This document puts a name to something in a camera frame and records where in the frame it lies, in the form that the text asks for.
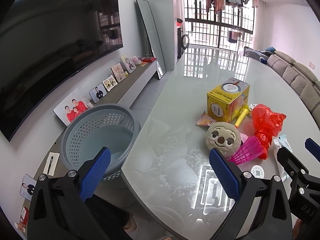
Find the white notepad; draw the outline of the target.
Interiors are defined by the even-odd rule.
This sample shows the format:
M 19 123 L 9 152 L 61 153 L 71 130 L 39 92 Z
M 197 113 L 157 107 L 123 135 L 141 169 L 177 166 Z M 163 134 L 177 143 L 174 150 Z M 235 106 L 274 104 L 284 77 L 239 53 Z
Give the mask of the white notepad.
M 59 153 L 50 152 L 46 161 L 46 164 L 43 169 L 43 173 L 48 176 L 54 176 L 57 162 L 59 160 Z

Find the red plastic bag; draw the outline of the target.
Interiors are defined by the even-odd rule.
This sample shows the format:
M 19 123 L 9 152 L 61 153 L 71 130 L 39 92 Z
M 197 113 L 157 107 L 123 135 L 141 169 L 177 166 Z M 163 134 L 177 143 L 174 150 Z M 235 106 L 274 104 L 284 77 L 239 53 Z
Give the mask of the red plastic bag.
M 254 135 L 263 148 L 263 153 L 259 155 L 259 159 L 266 160 L 273 138 L 281 132 L 286 115 L 273 112 L 270 107 L 263 104 L 256 105 L 251 113 L 255 130 Z

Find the barred window grille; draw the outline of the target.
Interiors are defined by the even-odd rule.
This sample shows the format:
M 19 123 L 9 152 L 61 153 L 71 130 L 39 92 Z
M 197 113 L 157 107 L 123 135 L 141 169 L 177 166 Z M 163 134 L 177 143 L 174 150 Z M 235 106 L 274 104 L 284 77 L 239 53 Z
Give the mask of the barred window grille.
M 255 11 L 252 0 L 242 8 L 227 5 L 223 11 L 206 12 L 206 0 L 183 0 L 185 32 L 192 45 L 240 52 L 252 47 Z

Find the small photo card of man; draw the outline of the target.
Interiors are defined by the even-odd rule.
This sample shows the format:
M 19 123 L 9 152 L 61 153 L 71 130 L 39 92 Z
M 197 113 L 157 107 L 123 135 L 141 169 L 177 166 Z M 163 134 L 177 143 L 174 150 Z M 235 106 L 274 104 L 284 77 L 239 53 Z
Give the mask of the small photo card of man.
M 36 181 L 28 174 L 25 174 L 21 183 L 20 195 L 25 199 L 31 201 L 35 186 Z

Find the white round lid with QR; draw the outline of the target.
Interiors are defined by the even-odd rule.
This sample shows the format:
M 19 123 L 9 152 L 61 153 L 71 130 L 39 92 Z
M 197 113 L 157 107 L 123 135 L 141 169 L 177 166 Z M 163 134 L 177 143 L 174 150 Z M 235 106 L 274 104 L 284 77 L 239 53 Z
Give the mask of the white round lid with QR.
M 251 174 L 253 174 L 255 178 L 260 178 L 260 179 L 264 179 L 264 176 L 265 176 L 264 169 L 260 165 L 254 165 L 251 168 Z

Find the black pen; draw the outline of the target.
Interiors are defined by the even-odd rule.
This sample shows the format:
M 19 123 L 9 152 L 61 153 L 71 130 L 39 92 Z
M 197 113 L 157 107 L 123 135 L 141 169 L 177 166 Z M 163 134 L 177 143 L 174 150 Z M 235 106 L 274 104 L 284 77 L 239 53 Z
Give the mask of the black pen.
M 51 165 L 52 165 L 53 159 L 54 159 L 54 157 L 53 157 L 53 156 L 51 156 L 50 161 L 49 161 L 49 165 L 48 165 L 48 170 L 47 170 L 47 174 L 48 174 L 48 175 L 49 175 L 49 172 L 50 172 L 50 168 L 51 168 Z

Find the pink plastic shuttlecock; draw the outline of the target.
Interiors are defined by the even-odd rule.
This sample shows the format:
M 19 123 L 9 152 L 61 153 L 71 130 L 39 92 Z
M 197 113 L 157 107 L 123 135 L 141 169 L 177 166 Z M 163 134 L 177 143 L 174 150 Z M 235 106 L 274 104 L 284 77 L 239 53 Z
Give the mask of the pink plastic shuttlecock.
M 229 161 L 240 165 L 262 155 L 264 149 L 256 136 L 248 137 Z

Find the photo of man in black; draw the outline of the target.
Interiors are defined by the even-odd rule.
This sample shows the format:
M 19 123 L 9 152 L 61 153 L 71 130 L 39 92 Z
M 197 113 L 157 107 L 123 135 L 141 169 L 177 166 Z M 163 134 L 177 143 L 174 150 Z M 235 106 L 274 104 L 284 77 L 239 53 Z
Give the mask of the photo of man in black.
M 92 90 L 90 90 L 89 94 L 94 103 L 97 103 L 107 94 L 107 91 L 105 86 L 102 83 L 100 83 L 99 85 L 95 86 Z

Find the small red white box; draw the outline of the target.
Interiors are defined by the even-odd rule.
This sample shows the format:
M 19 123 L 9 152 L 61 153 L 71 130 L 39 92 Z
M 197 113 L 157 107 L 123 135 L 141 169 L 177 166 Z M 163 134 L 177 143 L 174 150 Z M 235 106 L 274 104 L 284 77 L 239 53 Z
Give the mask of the small red white box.
M 26 227 L 28 223 L 29 210 L 27 207 L 23 206 L 20 214 L 20 218 L 18 223 L 15 222 L 15 228 L 20 230 L 21 232 L 26 232 Z

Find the large family photo red shirts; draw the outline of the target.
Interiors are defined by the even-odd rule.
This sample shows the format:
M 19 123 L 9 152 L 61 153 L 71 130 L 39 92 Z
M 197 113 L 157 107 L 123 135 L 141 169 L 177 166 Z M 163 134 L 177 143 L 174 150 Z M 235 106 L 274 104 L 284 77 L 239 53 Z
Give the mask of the large family photo red shirts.
M 56 116 L 68 126 L 81 113 L 93 107 L 93 104 L 82 94 L 80 90 L 73 90 L 53 110 Z

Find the yellow cardboard box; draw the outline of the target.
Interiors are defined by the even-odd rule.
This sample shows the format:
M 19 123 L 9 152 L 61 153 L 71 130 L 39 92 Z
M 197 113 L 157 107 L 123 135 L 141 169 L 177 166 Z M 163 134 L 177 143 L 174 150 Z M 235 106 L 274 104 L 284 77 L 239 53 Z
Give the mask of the yellow cardboard box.
M 207 113 L 218 122 L 232 122 L 248 104 L 250 84 L 233 77 L 207 93 Z

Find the baby photo frame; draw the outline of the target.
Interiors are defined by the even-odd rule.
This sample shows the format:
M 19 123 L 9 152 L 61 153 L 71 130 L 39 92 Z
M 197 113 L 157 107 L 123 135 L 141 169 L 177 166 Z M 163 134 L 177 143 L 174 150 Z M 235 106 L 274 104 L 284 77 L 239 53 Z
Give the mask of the baby photo frame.
M 124 79 L 126 79 L 126 74 L 121 66 L 120 63 L 115 64 L 114 66 L 111 67 L 111 70 L 116 78 L 117 83 L 120 83 Z

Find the white paper ball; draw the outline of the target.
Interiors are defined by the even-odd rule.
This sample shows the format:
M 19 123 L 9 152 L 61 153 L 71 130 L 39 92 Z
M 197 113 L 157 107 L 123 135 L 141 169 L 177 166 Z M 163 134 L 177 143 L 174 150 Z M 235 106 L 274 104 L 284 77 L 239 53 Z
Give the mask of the white paper ball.
M 249 110 L 252 111 L 256 106 L 257 106 L 257 104 L 250 104 L 249 105 Z

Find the small multi-picture photo frame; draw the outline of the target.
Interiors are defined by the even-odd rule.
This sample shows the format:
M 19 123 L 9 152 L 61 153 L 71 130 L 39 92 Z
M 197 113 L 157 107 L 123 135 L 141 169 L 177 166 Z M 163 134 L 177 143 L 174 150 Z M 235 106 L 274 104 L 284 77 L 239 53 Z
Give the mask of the small multi-picture photo frame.
M 110 92 L 118 83 L 113 75 L 102 81 L 102 84 L 108 92 Z

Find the pink snack wrapper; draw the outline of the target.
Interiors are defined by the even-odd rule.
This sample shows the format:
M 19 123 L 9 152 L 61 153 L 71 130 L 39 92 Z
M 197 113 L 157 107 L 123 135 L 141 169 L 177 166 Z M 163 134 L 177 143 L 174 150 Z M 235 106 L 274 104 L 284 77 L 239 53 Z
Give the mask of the pink snack wrapper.
M 212 124 L 216 123 L 217 121 L 213 119 L 210 115 L 206 112 L 203 112 L 200 116 L 199 120 L 196 122 L 197 126 L 206 126 L 209 127 Z

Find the beige sloth plush toy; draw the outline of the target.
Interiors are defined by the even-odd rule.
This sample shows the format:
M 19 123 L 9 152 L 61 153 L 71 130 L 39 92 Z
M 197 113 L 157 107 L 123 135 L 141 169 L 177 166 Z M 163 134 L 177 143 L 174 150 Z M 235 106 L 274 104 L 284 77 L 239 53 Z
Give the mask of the beige sloth plush toy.
M 239 130 L 227 122 L 215 122 L 206 131 L 204 142 L 209 150 L 216 149 L 230 160 L 241 146 L 241 134 Z

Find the large curved black television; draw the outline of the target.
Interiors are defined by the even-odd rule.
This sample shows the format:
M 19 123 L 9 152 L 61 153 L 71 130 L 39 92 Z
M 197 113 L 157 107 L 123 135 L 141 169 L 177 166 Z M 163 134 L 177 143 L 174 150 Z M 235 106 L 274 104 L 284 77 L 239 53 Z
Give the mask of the large curved black television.
M 118 0 L 16 0 L 1 22 L 1 133 L 11 140 L 53 90 L 122 46 Z

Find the leaning floor mirror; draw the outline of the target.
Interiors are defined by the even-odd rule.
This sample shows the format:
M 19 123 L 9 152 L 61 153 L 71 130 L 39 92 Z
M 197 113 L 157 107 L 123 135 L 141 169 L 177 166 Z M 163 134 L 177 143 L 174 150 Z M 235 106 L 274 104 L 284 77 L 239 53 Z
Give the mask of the leaning floor mirror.
M 161 42 L 159 39 L 158 30 L 156 27 L 155 19 L 153 17 L 150 4 L 147 0 L 136 0 L 143 23 L 144 28 L 148 37 L 149 47 L 151 52 L 149 53 L 149 57 L 156 58 L 156 70 L 158 74 L 158 79 L 160 80 L 164 74 L 167 72 L 163 50 L 161 46 Z

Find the yellow foam dart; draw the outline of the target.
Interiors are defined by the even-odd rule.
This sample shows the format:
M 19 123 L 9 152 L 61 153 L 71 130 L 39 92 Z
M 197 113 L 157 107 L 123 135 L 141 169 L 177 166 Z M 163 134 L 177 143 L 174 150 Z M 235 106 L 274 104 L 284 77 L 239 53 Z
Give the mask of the yellow foam dart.
M 241 123 L 242 123 L 242 121 L 244 120 L 244 118 L 246 117 L 246 115 L 249 113 L 249 109 L 248 108 L 244 108 L 243 110 L 242 110 L 242 112 L 240 113 L 240 115 L 238 116 L 238 118 L 237 118 L 237 120 L 236 120 L 236 122 L 235 122 L 235 124 L 234 124 L 234 126 L 236 127 L 236 128 L 238 128 L 240 125 L 241 125 Z

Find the pink plush on console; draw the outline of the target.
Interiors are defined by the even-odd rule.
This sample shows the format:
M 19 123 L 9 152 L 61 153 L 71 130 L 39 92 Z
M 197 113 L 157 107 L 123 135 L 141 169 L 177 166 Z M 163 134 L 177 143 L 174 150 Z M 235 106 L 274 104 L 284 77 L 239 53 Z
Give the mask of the pink plush on console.
M 138 58 L 138 57 L 136 57 L 136 56 L 134 56 L 134 57 L 132 58 L 132 62 L 133 62 L 136 66 L 140 66 L 140 65 L 142 64 L 141 59 Z

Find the grey perforated laundry basket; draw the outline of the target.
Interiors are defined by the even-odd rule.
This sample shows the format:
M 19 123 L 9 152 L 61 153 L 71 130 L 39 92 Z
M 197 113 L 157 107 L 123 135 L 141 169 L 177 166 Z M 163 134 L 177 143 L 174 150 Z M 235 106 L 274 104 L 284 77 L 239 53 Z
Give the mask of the grey perforated laundry basket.
M 108 103 L 90 108 L 66 128 L 61 140 L 62 161 L 68 170 L 78 170 L 106 147 L 111 161 L 103 180 L 117 178 L 140 129 L 139 120 L 127 107 Z

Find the grey sectional sofa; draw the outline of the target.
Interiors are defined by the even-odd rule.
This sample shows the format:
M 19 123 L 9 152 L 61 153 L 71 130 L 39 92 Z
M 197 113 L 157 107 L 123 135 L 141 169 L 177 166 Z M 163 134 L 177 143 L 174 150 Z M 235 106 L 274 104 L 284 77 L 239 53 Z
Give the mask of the grey sectional sofa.
M 319 125 L 319 79 L 315 74 L 291 56 L 277 50 L 269 56 L 267 65 L 295 91 Z

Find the red item on console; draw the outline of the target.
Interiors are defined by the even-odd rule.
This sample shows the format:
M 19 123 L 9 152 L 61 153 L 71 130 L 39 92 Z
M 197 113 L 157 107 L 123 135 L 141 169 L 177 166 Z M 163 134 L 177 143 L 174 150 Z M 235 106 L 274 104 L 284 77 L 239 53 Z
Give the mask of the red item on console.
M 147 62 L 147 63 L 152 63 L 154 61 L 156 61 L 157 58 L 156 57 L 142 57 L 141 58 L 141 61 L 142 62 Z

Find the tall portrait photo frame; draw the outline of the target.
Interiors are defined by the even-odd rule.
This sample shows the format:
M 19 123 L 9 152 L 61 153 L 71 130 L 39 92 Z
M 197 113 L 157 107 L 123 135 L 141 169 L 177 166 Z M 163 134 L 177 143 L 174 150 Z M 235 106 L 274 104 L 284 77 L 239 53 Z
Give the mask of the tall portrait photo frame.
M 120 59 L 129 74 L 131 74 L 136 69 L 136 65 L 132 62 L 132 59 L 129 56 L 122 55 Z

